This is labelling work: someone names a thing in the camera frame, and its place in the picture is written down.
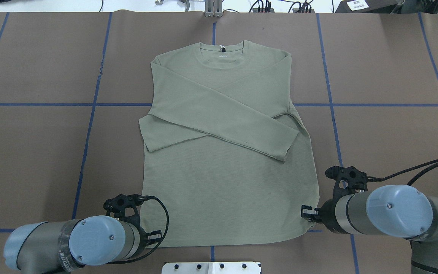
white floor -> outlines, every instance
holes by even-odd
[[[254,0],[224,0],[224,9],[235,9],[248,12]],[[275,12],[287,12],[291,3],[281,0],[272,0],[271,7]],[[334,0],[337,8],[340,0]],[[311,3],[315,12],[331,13],[331,0],[314,0]],[[101,0],[12,0],[0,3],[0,12],[97,12],[101,7]],[[185,10],[185,5],[178,0],[164,0],[160,6],[155,0],[104,0],[103,11],[111,12],[120,9],[131,11],[150,12],[179,12]],[[190,10],[203,11],[203,0],[190,0]]]

light blue joint cap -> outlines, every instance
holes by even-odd
[[[38,224],[28,224],[24,226],[20,226],[15,229],[9,235],[8,239],[5,243],[5,250],[3,251],[3,256],[5,257],[6,265],[14,270],[19,270],[17,265],[19,250],[23,246],[23,243],[26,241],[26,238],[37,228],[39,225],[47,222],[41,222]]]
[[[68,242],[73,258],[85,265],[114,260],[125,246],[125,229],[109,216],[92,216],[75,225]]]
[[[432,206],[427,197],[407,185],[387,185],[372,191],[366,212],[381,232],[409,238],[427,231],[432,224]]]

green long-sleeve shirt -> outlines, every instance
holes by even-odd
[[[140,119],[143,194],[170,214],[161,246],[258,244],[304,234],[319,191],[309,134],[290,100],[291,55],[243,41],[196,43],[153,60],[155,94]],[[164,229],[157,203],[147,231]]]

label sticker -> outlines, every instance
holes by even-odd
[[[347,2],[347,4],[352,11],[362,10],[370,7],[368,6],[368,4],[366,4],[365,0],[354,0],[351,2]]]

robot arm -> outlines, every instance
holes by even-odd
[[[140,226],[137,206],[156,200],[167,215],[167,228],[146,233]],[[134,215],[125,216],[132,208]],[[67,222],[41,222],[15,229],[5,244],[4,257],[11,269],[23,274],[71,272],[85,265],[128,263],[141,260],[158,248],[168,230],[168,211],[156,197],[118,195],[104,203],[106,216],[92,216]],[[138,257],[146,246],[157,244]]]
[[[438,198],[408,185],[367,191],[366,173],[354,167],[331,167],[325,173],[336,178],[334,197],[314,210],[302,206],[302,217],[334,233],[405,238],[412,246],[412,274],[438,274]],[[341,188],[340,182],[348,186]]]

